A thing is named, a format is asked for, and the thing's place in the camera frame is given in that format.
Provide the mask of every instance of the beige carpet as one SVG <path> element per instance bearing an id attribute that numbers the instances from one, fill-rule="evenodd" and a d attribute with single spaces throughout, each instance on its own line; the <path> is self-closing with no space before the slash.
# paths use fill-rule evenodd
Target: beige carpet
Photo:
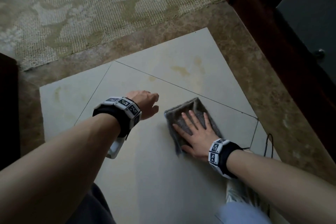
<path id="1" fill-rule="evenodd" d="M 0 0 L 0 52 L 40 66 L 222 0 Z"/>

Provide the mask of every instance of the hand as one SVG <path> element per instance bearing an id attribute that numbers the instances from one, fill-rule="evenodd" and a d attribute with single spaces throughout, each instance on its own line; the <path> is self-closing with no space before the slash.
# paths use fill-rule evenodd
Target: hand
<path id="1" fill-rule="evenodd" d="M 193 111 L 189 111 L 189 114 L 195 125 L 189 120 L 188 116 L 183 112 L 182 117 L 190 128 L 192 136 L 184 132 L 177 124 L 173 124 L 175 130 L 191 144 L 192 147 L 188 145 L 183 145 L 181 148 L 187 153 L 190 153 L 194 158 L 199 158 L 203 161 L 208 161 L 209 149 L 216 139 L 219 137 L 213 131 L 209 118 L 206 113 L 204 113 L 204 120 L 206 129 L 203 128 L 200 121 L 197 119 Z"/>
<path id="2" fill-rule="evenodd" d="M 142 112 L 141 120 L 148 119 L 159 111 L 159 107 L 157 105 L 153 106 L 154 103 L 159 100 L 159 95 L 157 93 L 150 93 L 145 90 L 136 90 L 127 93 L 126 97 L 133 100 L 140 108 Z"/>

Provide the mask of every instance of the motion capture wristband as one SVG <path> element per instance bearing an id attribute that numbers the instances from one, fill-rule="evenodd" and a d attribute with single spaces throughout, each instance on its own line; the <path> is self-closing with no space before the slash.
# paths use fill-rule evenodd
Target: motion capture wristband
<path id="1" fill-rule="evenodd" d="M 124 97 L 110 97 L 95 107 L 93 116 L 107 113 L 115 117 L 120 125 L 120 134 L 108 150 L 107 157 L 116 158 L 131 129 L 141 120 L 140 108 L 132 100 Z"/>
<path id="2" fill-rule="evenodd" d="M 209 149 L 209 164 L 215 171 L 228 179 L 237 178 L 237 176 L 232 174 L 226 167 L 226 161 L 228 160 L 229 155 L 235 150 L 242 150 L 242 148 L 225 139 L 215 140 Z"/>

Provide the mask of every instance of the forearm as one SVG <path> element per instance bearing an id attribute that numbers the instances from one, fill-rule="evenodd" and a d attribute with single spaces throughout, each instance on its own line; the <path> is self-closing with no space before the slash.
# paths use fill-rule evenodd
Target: forearm
<path id="1" fill-rule="evenodd" d="M 292 220 L 314 224 L 336 222 L 336 189 L 324 180 L 241 150 L 229 155 L 226 166 Z"/>
<path id="2" fill-rule="evenodd" d="M 119 133 L 113 116 L 99 114 L 5 168 L 0 172 L 0 220 L 65 223 Z"/>

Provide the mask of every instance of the black wrist strap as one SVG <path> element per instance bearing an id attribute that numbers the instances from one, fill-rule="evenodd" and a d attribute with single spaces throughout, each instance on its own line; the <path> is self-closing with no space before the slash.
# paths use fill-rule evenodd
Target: black wrist strap
<path id="1" fill-rule="evenodd" d="M 243 150 L 243 149 L 233 142 L 229 142 L 227 145 L 225 145 L 219 154 L 218 166 L 221 169 L 223 174 L 226 174 L 231 178 L 237 179 L 237 176 L 231 173 L 226 167 L 226 162 L 229 158 L 229 155 L 235 150 Z"/>
<path id="2" fill-rule="evenodd" d="M 123 110 L 120 110 L 113 105 L 101 105 L 99 108 L 93 111 L 92 116 L 96 116 L 100 113 L 110 114 L 118 120 L 121 129 L 118 137 L 125 137 L 129 134 L 129 122 L 131 119 L 126 115 Z"/>

